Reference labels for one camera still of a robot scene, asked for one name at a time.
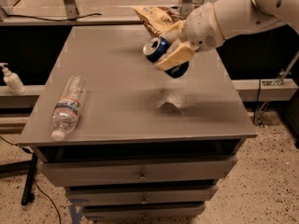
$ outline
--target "drawer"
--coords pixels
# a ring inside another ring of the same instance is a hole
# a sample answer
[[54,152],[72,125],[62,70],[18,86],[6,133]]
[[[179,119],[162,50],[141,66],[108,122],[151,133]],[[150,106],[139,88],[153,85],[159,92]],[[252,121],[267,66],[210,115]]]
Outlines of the drawer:
[[236,156],[230,156],[46,163],[41,171],[57,187],[74,187],[220,179],[236,161]]
[[73,205],[126,205],[208,201],[215,185],[200,181],[68,188],[66,197]]
[[112,159],[130,160],[150,159],[157,157],[182,157],[193,154],[201,156],[232,155],[240,140],[201,140],[201,141],[172,141],[130,144],[93,144],[57,147],[39,147],[39,157],[43,162],[81,162],[107,161]]
[[151,217],[196,217],[205,210],[203,203],[84,207],[90,220],[146,219]]

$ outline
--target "bottle label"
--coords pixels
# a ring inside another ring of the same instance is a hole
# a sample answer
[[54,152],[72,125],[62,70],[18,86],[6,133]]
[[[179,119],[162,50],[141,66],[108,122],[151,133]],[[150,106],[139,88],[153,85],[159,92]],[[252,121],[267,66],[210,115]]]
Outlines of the bottle label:
[[62,97],[57,102],[55,109],[67,109],[69,111],[72,111],[78,117],[78,112],[81,109],[81,104],[78,100],[75,100],[73,98]]

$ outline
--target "lotion bottle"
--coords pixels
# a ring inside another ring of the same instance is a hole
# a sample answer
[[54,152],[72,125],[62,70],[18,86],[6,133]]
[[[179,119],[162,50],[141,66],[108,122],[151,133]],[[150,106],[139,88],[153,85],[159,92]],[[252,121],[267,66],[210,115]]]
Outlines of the lotion bottle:
[[22,84],[19,76],[16,73],[11,72],[7,66],[8,63],[0,63],[2,67],[2,71],[4,74],[3,80],[6,82],[7,86],[9,87],[10,91],[13,94],[22,94],[26,91],[26,88]]

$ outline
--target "soda can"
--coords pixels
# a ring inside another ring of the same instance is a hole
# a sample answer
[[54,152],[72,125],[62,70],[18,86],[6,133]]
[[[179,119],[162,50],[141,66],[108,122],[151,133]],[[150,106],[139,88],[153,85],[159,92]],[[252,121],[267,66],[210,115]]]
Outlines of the soda can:
[[[147,41],[147,43],[143,47],[143,53],[152,63],[157,62],[164,54],[167,53],[170,44],[163,37],[153,37]],[[189,63],[183,63],[172,67],[165,72],[172,78],[179,78],[183,76],[188,70]]]

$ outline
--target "gray tabletop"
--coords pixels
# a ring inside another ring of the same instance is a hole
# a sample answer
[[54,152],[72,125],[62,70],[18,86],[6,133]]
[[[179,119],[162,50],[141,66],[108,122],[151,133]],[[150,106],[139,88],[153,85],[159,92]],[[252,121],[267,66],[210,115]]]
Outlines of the gray tabletop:
[[72,75],[88,80],[77,128],[64,145],[254,137],[249,119],[216,50],[198,52],[173,79],[142,54],[150,36],[141,25],[74,27],[20,138],[56,146],[53,108]]

